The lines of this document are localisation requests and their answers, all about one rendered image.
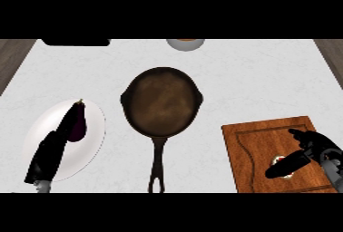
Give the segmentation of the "grey round bowl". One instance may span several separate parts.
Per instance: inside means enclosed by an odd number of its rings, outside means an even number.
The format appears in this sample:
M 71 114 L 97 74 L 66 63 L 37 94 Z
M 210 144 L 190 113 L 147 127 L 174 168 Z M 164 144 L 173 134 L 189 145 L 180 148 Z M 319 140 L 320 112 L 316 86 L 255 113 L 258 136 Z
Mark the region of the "grey round bowl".
M 167 39 L 168 45 L 179 51 L 189 52 L 198 49 L 204 44 L 204 39 L 193 40 L 180 40 L 180 39 Z

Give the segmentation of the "dark cast iron pan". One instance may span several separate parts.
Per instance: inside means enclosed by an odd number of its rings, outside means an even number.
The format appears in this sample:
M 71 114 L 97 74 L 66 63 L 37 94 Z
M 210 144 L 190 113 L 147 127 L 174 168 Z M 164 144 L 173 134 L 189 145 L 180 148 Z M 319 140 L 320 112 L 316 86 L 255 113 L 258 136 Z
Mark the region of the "dark cast iron pan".
M 153 180 L 159 181 L 159 192 L 164 193 L 164 144 L 190 126 L 202 102 L 202 93 L 190 76 L 171 67 L 147 69 L 121 94 L 125 120 L 153 144 L 149 193 Z

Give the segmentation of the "white oval plate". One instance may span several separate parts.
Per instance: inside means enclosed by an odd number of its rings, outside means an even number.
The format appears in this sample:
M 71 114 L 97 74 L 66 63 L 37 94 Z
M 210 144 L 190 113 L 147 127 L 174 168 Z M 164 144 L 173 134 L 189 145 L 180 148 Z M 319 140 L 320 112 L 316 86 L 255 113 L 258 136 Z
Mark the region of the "white oval plate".
M 28 168 L 35 154 L 40 141 L 56 129 L 66 111 L 77 99 L 60 101 L 38 116 L 23 139 L 20 164 Z M 87 99 L 81 101 L 85 105 L 84 118 L 87 124 L 85 136 L 78 142 L 68 142 L 63 149 L 60 166 L 53 178 L 53 182 L 71 178 L 88 165 L 100 150 L 106 136 L 106 118 L 97 105 Z

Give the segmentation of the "purple eggplant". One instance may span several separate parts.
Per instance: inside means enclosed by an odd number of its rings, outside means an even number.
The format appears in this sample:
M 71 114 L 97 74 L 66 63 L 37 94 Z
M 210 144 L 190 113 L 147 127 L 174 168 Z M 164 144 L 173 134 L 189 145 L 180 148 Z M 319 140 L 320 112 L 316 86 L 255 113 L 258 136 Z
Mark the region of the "purple eggplant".
M 78 100 L 77 101 L 77 122 L 75 122 L 75 125 L 71 130 L 71 134 L 68 137 L 69 142 L 79 141 L 85 136 L 87 123 L 85 123 L 84 112 L 85 112 L 85 105 L 82 103 L 82 100 Z

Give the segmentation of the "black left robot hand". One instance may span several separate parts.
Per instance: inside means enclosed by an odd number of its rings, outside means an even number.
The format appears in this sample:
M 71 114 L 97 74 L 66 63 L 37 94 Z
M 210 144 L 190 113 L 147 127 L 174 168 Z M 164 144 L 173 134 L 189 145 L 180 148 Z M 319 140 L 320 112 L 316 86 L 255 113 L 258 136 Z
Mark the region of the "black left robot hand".
M 28 184 L 41 180 L 53 180 L 65 152 L 65 144 L 78 122 L 78 106 L 78 103 L 72 104 L 56 130 L 50 131 L 44 140 L 38 143 L 23 179 Z

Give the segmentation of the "brown wooden cutting board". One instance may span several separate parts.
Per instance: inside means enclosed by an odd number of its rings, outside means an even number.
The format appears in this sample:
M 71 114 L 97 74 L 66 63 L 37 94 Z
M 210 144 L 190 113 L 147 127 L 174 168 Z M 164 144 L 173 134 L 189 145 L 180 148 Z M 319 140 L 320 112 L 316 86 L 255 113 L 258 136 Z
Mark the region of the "brown wooden cutting board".
M 288 129 L 313 131 L 307 116 L 221 126 L 238 193 L 335 193 L 322 167 L 312 161 L 292 176 L 267 179 L 264 171 L 276 156 L 300 149 Z

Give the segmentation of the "black flat appliance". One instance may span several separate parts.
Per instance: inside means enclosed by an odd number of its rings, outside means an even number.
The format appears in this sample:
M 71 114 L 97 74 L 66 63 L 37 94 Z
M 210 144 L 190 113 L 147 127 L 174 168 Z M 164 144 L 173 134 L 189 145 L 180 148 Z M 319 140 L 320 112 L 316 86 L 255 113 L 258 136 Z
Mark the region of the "black flat appliance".
M 108 46 L 111 39 L 41 39 L 50 46 Z

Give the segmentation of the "red and white cupcake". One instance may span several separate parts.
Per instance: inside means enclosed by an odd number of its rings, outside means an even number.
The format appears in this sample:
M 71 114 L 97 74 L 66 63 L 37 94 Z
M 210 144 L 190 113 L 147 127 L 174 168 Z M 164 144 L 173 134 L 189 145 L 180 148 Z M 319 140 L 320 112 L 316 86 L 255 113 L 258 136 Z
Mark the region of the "red and white cupcake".
M 272 161 L 270 161 L 270 166 L 273 166 L 281 160 L 283 160 L 285 156 L 275 156 Z M 281 177 L 282 179 L 291 179 L 292 178 L 294 172 L 291 172 L 286 176 Z

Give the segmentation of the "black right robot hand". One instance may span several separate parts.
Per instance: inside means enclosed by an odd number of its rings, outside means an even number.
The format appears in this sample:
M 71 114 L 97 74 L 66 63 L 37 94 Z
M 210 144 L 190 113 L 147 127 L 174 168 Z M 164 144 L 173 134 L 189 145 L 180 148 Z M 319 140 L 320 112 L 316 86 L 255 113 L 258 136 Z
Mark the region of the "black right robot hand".
M 320 154 L 326 149 L 338 149 L 334 142 L 316 131 L 300 131 L 288 129 L 292 138 L 298 141 L 300 150 L 291 153 L 266 171 L 264 176 L 269 179 L 283 177 L 291 172 L 301 169 L 310 161 L 320 165 Z

